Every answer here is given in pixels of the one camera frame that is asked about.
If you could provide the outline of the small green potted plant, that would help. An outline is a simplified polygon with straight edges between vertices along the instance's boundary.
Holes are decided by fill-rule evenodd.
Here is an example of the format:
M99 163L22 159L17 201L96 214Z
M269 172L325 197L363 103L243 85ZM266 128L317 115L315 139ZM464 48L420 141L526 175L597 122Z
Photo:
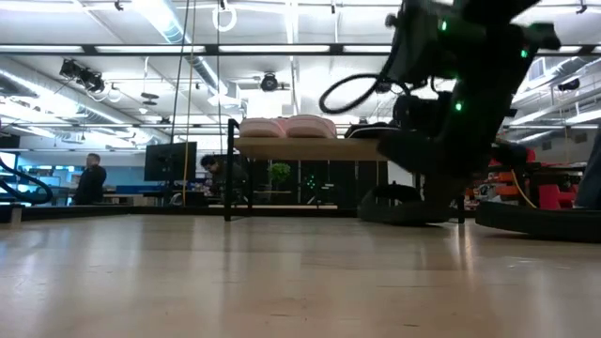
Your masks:
M291 175L291 167L287 163L276 162L269 167L270 184L277 190Z

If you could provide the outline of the black slide sandal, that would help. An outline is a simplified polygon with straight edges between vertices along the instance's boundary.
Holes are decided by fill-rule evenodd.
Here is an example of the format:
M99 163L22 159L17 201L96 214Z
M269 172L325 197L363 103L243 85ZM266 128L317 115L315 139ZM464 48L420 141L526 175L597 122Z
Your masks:
M601 210L545 210L484 202L475 211L475 222L538 238L601 243Z
M452 214L449 207L424 201L416 188L398 184L376 186L357 209L357 216L363 221L401 226L445 223Z

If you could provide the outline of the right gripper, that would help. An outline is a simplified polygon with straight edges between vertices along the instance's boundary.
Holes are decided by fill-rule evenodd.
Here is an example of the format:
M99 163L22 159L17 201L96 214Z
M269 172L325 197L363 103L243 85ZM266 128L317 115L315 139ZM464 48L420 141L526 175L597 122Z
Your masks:
M491 160L515 163L512 143L478 145L434 141L417 133L385 133L378 141L378 153L411 173L430 175L424 177L425 206L451 212L453 201L465 193L465 177L484 171Z

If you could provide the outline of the red storage bin rack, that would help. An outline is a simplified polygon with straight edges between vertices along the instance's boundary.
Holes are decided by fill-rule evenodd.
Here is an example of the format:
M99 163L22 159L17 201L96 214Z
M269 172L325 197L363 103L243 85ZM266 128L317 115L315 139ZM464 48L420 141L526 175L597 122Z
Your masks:
M520 196L512 169L506 169L496 160L490 160L487 170L476 174L465 195L473 201L512 201Z

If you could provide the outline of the pink slide sandal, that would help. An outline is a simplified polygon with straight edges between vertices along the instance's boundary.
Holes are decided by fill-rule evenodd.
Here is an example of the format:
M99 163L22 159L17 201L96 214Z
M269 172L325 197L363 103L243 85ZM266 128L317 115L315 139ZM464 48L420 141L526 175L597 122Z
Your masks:
M324 138L335 139L335 124L328 118L317 115L295 115L285 122L288 138Z
M285 138L285 120L282 118L246 118L239 124L239 137Z

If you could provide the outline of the silver ceiling duct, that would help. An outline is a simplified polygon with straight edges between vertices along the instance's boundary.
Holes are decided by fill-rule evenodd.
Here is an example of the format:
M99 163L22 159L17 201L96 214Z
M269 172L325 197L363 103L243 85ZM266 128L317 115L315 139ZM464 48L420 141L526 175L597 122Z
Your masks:
M143 15L162 37L170 44L191 44L190 34L192 27L189 23L183 23L175 13L175 7L171 0L131 0L133 7ZM192 66L193 70L207 86L208 91L217 95L227 94L228 86L218 79L216 71L208 64L202 56L190 56L184 59Z

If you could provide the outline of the person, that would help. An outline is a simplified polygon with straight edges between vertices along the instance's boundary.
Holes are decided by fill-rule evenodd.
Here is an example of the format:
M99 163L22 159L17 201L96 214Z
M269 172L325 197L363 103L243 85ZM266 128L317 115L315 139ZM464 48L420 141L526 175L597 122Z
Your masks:
M96 153L89 153L73 197L74 204L87 206L101 203L105 179L106 170L100 165L100 156Z
M205 155L200 160L201 166L210 173L211 176L211 188L210 191L220 197L222 203L225 202L226 194L226 166L227 162L217 159L212 155ZM233 201L232 204L247 203L246 194L246 183L248 175L244 169L234 162L232 164L232 187L233 187Z
M601 210L601 131L595 136L591 155L579 182L575 207Z

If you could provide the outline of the black ceiling spotlight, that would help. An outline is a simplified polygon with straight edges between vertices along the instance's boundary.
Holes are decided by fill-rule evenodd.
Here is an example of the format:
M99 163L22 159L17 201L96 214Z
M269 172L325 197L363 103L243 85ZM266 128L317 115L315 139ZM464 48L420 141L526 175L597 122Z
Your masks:
M73 81L81 85L86 91L91 93L100 93L105 89L105 83L102 80L100 72L85 68L73 59L65 59L63 61L59 74L68 81Z

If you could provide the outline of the black monitor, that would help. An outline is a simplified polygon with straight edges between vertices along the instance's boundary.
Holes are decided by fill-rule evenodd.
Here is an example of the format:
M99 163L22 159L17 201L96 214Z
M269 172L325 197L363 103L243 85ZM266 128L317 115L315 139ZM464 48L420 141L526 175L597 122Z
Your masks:
M183 181L195 178L196 142L148 146L144 181Z

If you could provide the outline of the black flip-flop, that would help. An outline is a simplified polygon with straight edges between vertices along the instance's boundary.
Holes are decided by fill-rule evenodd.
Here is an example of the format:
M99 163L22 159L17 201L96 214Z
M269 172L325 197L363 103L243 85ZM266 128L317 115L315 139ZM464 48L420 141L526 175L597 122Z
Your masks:
M399 126L393 123L378 122L374 124L351 125L346 131L344 138L378 139L382 133L396 131Z

